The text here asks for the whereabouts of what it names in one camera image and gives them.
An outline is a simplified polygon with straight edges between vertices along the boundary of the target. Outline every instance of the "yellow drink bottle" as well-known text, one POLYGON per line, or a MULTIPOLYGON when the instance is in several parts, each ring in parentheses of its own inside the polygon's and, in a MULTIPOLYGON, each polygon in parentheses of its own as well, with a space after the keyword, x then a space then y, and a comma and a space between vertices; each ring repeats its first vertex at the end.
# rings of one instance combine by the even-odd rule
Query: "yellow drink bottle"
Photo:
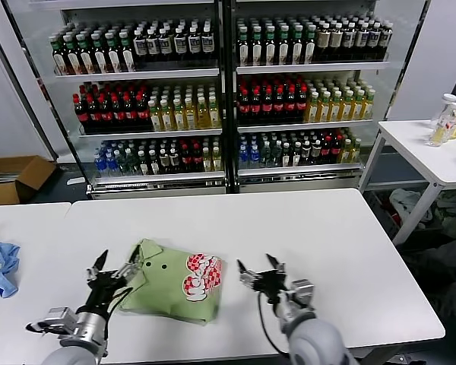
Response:
POLYGON ((373 117, 373 98, 375 97, 375 90, 368 90, 368 96, 363 101, 362 112, 359 116, 360 119, 371 119, 373 117))
POLYGON ((336 90, 333 93, 333 100, 329 103, 328 122, 337 122, 337 116, 340 113, 341 91, 336 90))
POLYGON ((340 106, 340 114, 338 120, 350 120, 350 111, 353 102, 353 92, 348 90, 344 96, 344 100, 340 106))
POLYGON ((329 97, 331 93, 325 91, 322 95, 320 104, 318 105, 318 112, 316 113, 316 122, 327 122, 329 113, 329 97))

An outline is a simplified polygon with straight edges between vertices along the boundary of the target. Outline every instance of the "red bottle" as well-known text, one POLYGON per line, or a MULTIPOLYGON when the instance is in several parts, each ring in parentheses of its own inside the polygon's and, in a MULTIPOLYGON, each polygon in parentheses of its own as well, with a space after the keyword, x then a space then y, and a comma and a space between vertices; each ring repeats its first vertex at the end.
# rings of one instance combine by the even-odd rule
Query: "red bottle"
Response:
POLYGON ((260 117, 260 89, 253 90, 252 102, 250 103, 250 117, 258 119, 260 117))
POLYGON ((274 100, 274 116, 280 118, 283 115, 283 87, 279 86, 274 100))
POLYGON ((285 110, 286 116, 294 116, 296 112, 296 87, 293 84, 289 86, 283 109, 285 110))
POLYGON ((307 86, 305 84, 301 85, 301 90, 297 95, 296 99, 296 115, 302 117, 304 111, 306 110, 307 105, 307 86))
POLYGON ((86 108, 83 106, 83 103, 79 100, 79 96, 77 94, 73 94, 73 103, 74 112, 76 113, 76 117, 78 118, 79 122, 82 125, 87 125, 90 117, 88 116, 86 108))

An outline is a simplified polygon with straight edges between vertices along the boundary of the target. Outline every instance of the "cable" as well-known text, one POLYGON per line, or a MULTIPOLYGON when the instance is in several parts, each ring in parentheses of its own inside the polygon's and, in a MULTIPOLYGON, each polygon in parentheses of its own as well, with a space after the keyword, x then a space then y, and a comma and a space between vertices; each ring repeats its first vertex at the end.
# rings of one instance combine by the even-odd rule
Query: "cable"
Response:
POLYGON ((118 298, 122 295, 122 298, 120 298, 115 304, 113 304, 112 310, 109 312, 108 318, 105 321, 105 340, 108 339, 108 322, 109 319, 112 317, 113 311, 116 309, 116 307, 127 297, 127 295, 130 294, 130 292, 133 290, 133 287, 128 287, 125 289, 123 292, 120 294, 117 294, 113 297, 113 299, 118 298))
POLYGON ((267 340, 271 343, 272 347, 275 349, 276 352, 278 352, 279 354, 281 354, 283 357, 285 357, 286 359, 289 358, 289 354, 287 352, 283 352, 281 349, 279 349, 274 342, 272 342, 271 338, 268 337, 268 333, 267 333, 267 329, 265 328, 265 323, 264 323, 264 317, 263 315, 261 314, 261 292, 258 293, 258 296, 257 296, 257 300, 258 300, 258 314, 260 315, 260 323, 261 323, 261 328, 264 330, 264 333, 265 333, 265 337, 267 338, 267 340))

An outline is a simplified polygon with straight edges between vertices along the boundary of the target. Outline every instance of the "bottle label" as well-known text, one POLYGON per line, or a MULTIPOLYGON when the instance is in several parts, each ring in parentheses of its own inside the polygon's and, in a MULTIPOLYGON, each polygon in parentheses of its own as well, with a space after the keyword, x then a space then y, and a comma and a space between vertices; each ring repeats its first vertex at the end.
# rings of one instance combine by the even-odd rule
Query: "bottle label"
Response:
POLYGON ((135 48, 135 53, 137 53, 137 56, 147 55, 147 43, 145 42, 144 39, 134 40, 134 48, 135 48))
POLYGON ((172 45, 170 44, 170 38, 159 39, 160 53, 163 55, 170 55, 173 52, 172 45))
POLYGON ((337 104, 334 104, 333 107, 331 108, 331 116, 330 116, 330 120, 332 122, 336 122, 337 115, 339 112, 340 112, 340 106, 337 104))
POLYGON ((152 116, 150 118, 150 120, 152 121, 152 125, 154 126, 154 131, 155 132, 158 132, 160 130, 160 120, 159 120, 159 117, 158 116, 152 116))
POLYGON ((147 48, 149 49, 149 55, 156 56, 160 53, 159 51, 159 41, 155 39, 147 39, 147 48))
POLYGON ((341 41, 341 45, 345 48, 353 47, 355 43, 355 32, 344 32, 343 33, 343 40, 341 41))
POLYGON ((318 47, 327 48, 329 46, 329 33, 319 32, 318 36, 318 47))
POLYGON ((305 64, 311 63, 312 55, 314 55, 314 47, 315 47, 314 43, 307 43, 306 54, 304 56, 304 63, 305 64))
POLYGON ((176 124, 178 131, 184 130, 184 119, 182 118, 182 114, 176 114, 176 124))
POLYGON ((203 36, 203 52, 204 53, 214 52, 213 35, 203 36))
POLYGON ((294 167, 295 166, 299 166, 299 159, 300 158, 301 157, 298 154, 294 155, 294 157, 292 158, 292 166, 294 166, 294 167))
POLYGON ((250 106, 250 111, 253 113, 253 114, 258 114, 260 112, 260 104, 252 104, 250 106))
POLYGON ((191 53, 199 53, 201 51, 199 36, 189 36, 189 51, 191 51, 191 53))
POLYGON ((113 119, 113 113, 112 113, 112 112, 101 113, 101 118, 102 118, 104 121, 109 122, 110 120, 113 119))
POLYGON ((268 44, 267 49, 265 50, 265 64, 267 66, 274 64, 274 55, 275 55, 275 45, 268 44))
POLYGON ((253 46, 253 65, 259 66, 260 65, 260 56, 261 56, 261 45, 255 44, 253 46))
POLYGON ((88 121, 88 113, 76 114, 80 122, 88 121))
POLYGON ((158 163, 155 163, 155 162, 151 163, 150 167, 152 167, 152 172, 154 173, 154 175, 159 174, 159 164, 158 163))
POLYGON ((249 47, 246 44, 240 46, 240 66, 247 66, 249 60, 249 47))
POLYGON ((328 120, 329 106, 323 105, 321 108, 321 122, 326 122, 328 120))
POLYGON ((276 112, 281 112, 283 110, 283 104, 274 104, 274 110, 276 112))
POLYGON ((191 114, 191 113, 186 113, 185 114, 185 117, 186 119, 188 120, 188 127, 189 127, 189 130, 194 130, 196 129, 195 127, 195 115, 194 114, 191 114))
POLYGON ((368 42, 367 46, 368 47, 376 47, 378 45, 378 40, 380 39, 380 31, 370 31, 370 34, 368 35, 368 42))
POLYGON ((390 37, 391 37, 390 32, 388 32, 386 30, 382 31, 382 34, 380 35, 380 40, 378 41, 378 46, 387 48, 388 43, 390 42, 390 37))
POLYGON ((91 61, 91 57, 89 53, 81 53, 81 59, 83 60, 84 67, 86 68, 86 72, 91 75, 94 74, 94 67, 91 61))
POLYGON ((289 156, 282 156, 282 167, 289 166, 289 156))
POLYGON ((295 108, 296 108, 295 103, 285 103, 285 105, 284 105, 284 109, 287 110, 288 112, 294 111, 295 108))
POLYGON ((115 51, 108 52, 109 60, 112 62, 113 72, 122 72, 120 68, 119 55, 115 51))
POLYGON ((135 72, 134 57, 131 51, 123 51, 123 58, 125 59, 128 72, 135 72))
POLYGON ((68 58, 71 66, 73 66, 74 73, 76 75, 81 75, 81 64, 79 63, 78 57, 74 53, 69 53, 68 58))
POLYGON ((287 51, 289 50, 289 45, 282 43, 279 48, 279 65, 285 65, 287 60, 287 51))
POLYGON ((162 115, 162 120, 164 122, 164 126, 166 127, 166 130, 167 131, 172 131, 173 130, 173 125, 170 122, 169 114, 162 115))
POLYGON ((211 171, 211 161, 210 160, 204 160, 204 171, 211 171))
POLYGON ((100 72, 102 74, 107 74, 108 70, 106 68, 105 55, 102 52, 95 52, 94 56, 96 57, 96 59, 98 61, 98 67, 100 68, 100 72))
POLYGON ((147 164, 145 164, 145 163, 140 164, 140 170, 142 170, 142 175, 144 175, 144 176, 149 174, 149 169, 147 167, 147 164))
POLYGON ((61 55, 54 55, 55 64, 58 66, 58 75, 67 75, 68 74, 68 66, 66 66, 66 62, 61 55))
POLYGON ((188 52, 188 43, 185 41, 185 38, 174 38, 174 46, 178 55, 188 52))
POLYGON ((292 51, 292 64, 298 65, 301 59, 301 52, 302 52, 302 44, 296 43, 294 44, 294 48, 292 51))
POLYGON ((363 113, 365 119, 372 118, 373 104, 366 104, 365 112, 363 113))

